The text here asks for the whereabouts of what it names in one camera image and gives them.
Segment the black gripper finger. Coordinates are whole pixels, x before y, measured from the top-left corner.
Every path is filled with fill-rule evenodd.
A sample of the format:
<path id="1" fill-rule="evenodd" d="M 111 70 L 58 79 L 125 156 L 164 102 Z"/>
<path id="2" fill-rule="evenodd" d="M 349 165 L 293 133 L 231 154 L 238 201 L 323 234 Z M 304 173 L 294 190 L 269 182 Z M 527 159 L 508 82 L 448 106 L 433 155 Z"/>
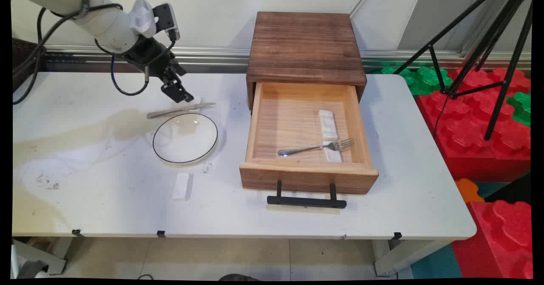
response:
<path id="1" fill-rule="evenodd" d="M 187 72 L 182 68 L 182 66 L 177 62 L 177 60 L 169 60 L 167 66 L 167 77 L 168 78 L 178 78 L 182 77 Z"/>
<path id="2" fill-rule="evenodd" d="M 161 86 L 161 91 L 167 95 L 171 100 L 176 103 L 180 102 L 191 102 L 194 97 L 182 85 L 181 80 L 176 74 L 165 74 L 161 81 L 163 85 Z"/>

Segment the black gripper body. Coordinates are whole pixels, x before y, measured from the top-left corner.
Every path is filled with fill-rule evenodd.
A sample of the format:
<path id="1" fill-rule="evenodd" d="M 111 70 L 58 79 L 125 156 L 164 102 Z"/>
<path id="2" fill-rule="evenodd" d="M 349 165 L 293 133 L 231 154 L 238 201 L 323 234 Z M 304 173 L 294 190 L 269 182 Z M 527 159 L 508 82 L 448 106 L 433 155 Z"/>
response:
<path id="1" fill-rule="evenodd" d="M 175 40 L 171 41 L 166 47 L 153 37 L 140 36 L 136 44 L 124 53 L 124 60 L 141 71 L 148 67 L 150 77 L 174 80 L 177 76 L 176 69 L 171 66 L 171 60 L 175 59 L 171 49 L 175 46 L 175 42 Z"/>

